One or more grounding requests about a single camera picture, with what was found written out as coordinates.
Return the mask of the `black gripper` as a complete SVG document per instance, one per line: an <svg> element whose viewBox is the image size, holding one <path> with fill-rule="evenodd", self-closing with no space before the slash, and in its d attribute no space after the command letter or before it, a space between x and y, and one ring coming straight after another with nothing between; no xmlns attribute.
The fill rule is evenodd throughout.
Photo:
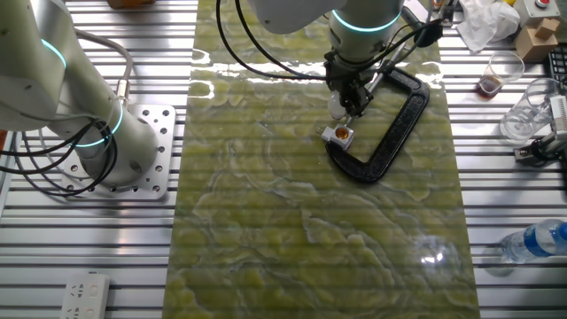
<svg viewBox="0 0 567 319"><path fill-rule="evenodd" d="M372 80L373 72L370 69L361 71L362 63L343 60L336 50L325 53L324 58L325 81L331 95L340 96L340 103L349 116L362 116L374 98L364 87Z"/></svg>

